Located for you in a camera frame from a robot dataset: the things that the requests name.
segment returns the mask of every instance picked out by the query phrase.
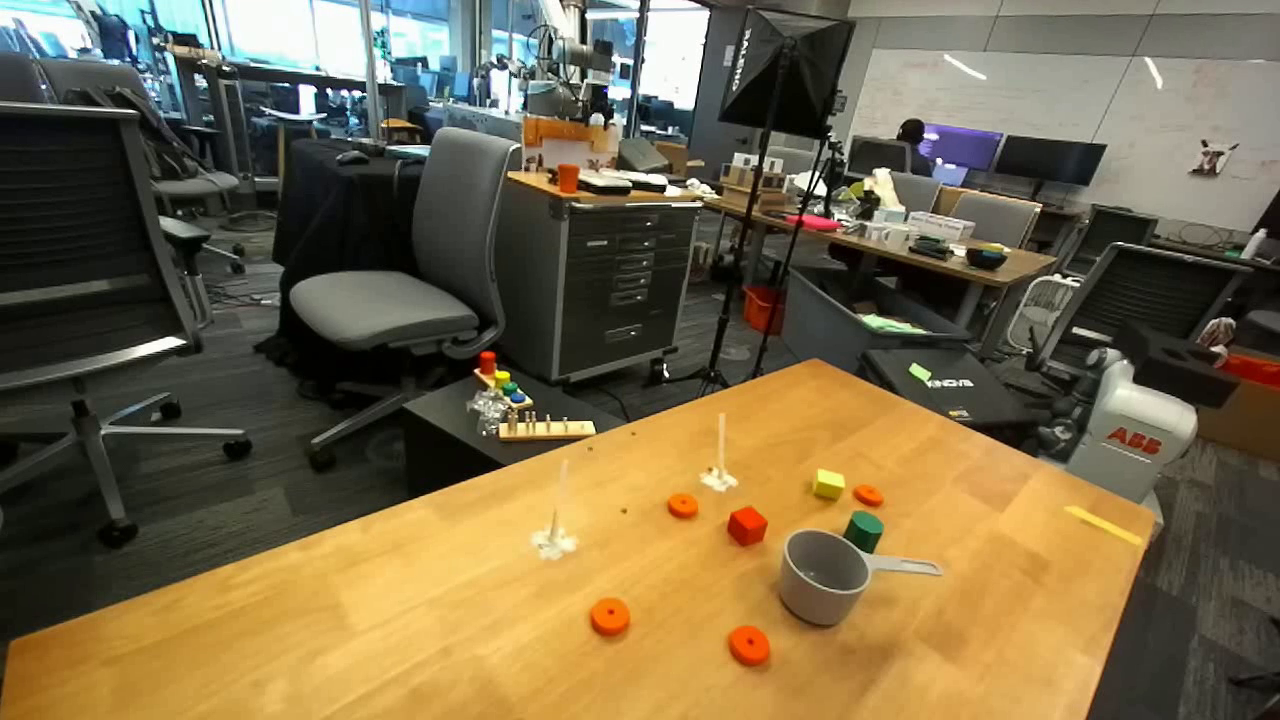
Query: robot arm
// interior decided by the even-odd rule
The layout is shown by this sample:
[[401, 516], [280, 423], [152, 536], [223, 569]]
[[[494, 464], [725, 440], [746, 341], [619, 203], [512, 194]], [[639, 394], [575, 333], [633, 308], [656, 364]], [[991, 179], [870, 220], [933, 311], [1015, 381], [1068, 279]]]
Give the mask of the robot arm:
[[1116, 497], [1149, 500], [1159, 472], [1193, 450], [1199, 415], [1187, 400], [1135, 383], [1133, 360], [1116, 348], [1103, 348], [1102, 364], [1102, 390], [1068, 472]]

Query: yellow block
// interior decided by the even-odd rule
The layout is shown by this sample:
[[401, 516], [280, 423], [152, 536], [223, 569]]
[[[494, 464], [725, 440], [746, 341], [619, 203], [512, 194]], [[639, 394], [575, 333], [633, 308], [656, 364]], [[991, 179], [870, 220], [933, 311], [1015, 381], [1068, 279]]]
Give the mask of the yellow block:
[[813, 472], [813, 497], [819, 497], [819, 500], [844, 497], [844, 476], [834, 472], [834, 470], [818, 470], [818, 472]]

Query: clear plastic stand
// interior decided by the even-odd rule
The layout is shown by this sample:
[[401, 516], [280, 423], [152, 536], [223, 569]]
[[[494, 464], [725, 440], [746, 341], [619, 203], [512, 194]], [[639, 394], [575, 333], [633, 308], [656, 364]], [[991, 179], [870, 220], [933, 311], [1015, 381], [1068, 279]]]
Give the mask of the clear plastic stand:
[[552, 525], [528, 536], [539, 562], [561, 562], [575, 552], [575, 536], [567, 536], [567, 529], [561, 525], [566, 497], [567, 497], [567, 459], [561, 459]]
[[737, 476], [730, 472], [730, 456], [725, 456], [725, 440], [730, 440], [730, 423], [725, 423], [725, 414], [719, 414], [719, 430], [718, 430], [718, 464], [706, 472], [706, 486], [711, 491], [732, 491], [737, 488]]

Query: wall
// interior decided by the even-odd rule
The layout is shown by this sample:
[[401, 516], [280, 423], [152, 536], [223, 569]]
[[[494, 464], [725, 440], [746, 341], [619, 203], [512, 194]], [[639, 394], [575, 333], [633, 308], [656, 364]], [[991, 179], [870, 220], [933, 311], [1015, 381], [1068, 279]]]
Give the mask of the wall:
[[[839, 133], [925, 115], [1103, 141], [1097, 179], [1066, 201], [1239, 233], [1280, 189], [1280, 0], [851, 0], [851, 15]], [[1239, 144], [1219, 179], [1187, 178], [1199, 137]]]

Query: chair base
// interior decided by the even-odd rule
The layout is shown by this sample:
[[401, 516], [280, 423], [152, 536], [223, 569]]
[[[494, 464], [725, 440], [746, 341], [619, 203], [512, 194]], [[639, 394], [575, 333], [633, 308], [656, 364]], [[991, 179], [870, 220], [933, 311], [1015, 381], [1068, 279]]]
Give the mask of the chair base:
[[434, 364], [426, 378], [415, 370], [401, 374], [401, 383], [388, 390], [369, 390], [369, 383], [341, 383], [341, 394], [361, 394], [361, 395], [376, 395], [369, 409], [361, 409], [355, 415], [323, 430], [319, 436], [310, 440], [310, 464], [314, 472], [329, 472], [336, 464], [331, 450], [388, 415], [395, 415], [407, 400], [415, 400], [422, 394], [435, 390], [447, 378], [447, 364]]
[[1280, 672], [1266, 672], [1266, 676], [1232, 676], [1232, 689], [1254, 689], [1254, 693], [1280, 693]]
[[68, 432], [0, 436], [0, 446], [30, 446], [30, 440], [43, 446], [39, 451], [31, 451], [0, 472], [0, 497], [38, 479], [39, 472], [63, 464], [82, 450], [82, 456], [90, 459], [94, 479], [110, 503], [110, 525], [101, 529], [101, 541], [110, 549], [119, 549], [137, 536], [137, 525], [123, 508], [119, 479], [118, 479], [118, 470], [110, 456], [110, 440], [223, 440], [227, 459], [243, 459], [254, 451], [254, 440], [243, 430], [157, 430], [157, 423], [137, 423], [137, 419], [159, 419], [159, 423], [179, 419], [179, 406], [168, 394], [159, 394], [159, 395], [130, 406], [114, 415], [95, 415], [95, 409], [83, 395], [76, 395]]

